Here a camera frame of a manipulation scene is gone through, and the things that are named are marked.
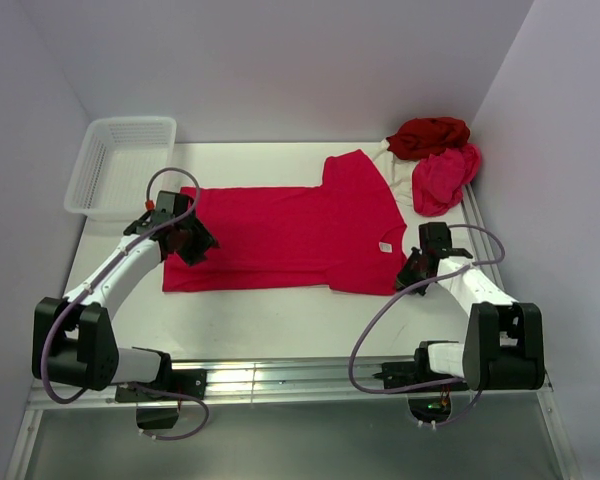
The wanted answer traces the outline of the bright red t-shirt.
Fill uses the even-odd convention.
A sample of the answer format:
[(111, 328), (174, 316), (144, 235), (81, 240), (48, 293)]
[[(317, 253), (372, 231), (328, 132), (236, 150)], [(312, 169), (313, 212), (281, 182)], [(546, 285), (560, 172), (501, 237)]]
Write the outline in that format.
[(195, 266), (171, 255), (165, 292), (324, 285), (392, 295), (406, 262), (407, 226), (361, 150), (327, 158), (315, 187), (204, 189), (197, 216), (219, 245)]

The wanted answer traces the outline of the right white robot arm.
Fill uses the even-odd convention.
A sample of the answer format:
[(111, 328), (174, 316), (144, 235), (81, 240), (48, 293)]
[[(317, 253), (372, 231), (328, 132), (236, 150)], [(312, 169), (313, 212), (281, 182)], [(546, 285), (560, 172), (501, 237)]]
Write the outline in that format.
[(414, 247), (396, 278), (401, 294), (426, 294), (436, 284), (468, 316), (465, 340), (430, 340), (414, 353), (412, 385), (432, 390), (458, 379), (472, 391), (537, 390), (545, 381), (542, 314), (534, 303), (521, 303), (491, 281), (452, 241), (455, 227), (428, 222), (418, 227)]

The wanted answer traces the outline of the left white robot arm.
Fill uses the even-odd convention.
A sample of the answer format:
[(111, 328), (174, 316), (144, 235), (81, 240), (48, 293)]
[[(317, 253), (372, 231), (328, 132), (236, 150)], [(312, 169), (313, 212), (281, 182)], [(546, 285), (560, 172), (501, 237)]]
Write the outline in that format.
[(175, 386), (168, 354), (118, 346), (112, 321), (140, 281), (169, 256), (188, 266), (206, 258), (217, 240), (196, 216), (199, 198), (162, 191), (141, 217), (126, 227), (111, 255), (61, 298), (43, 298), (34, 311), (32, 373), (59, 404), (67, 398), (52, 386), (101, 391), (138, 383), (152, 399)]

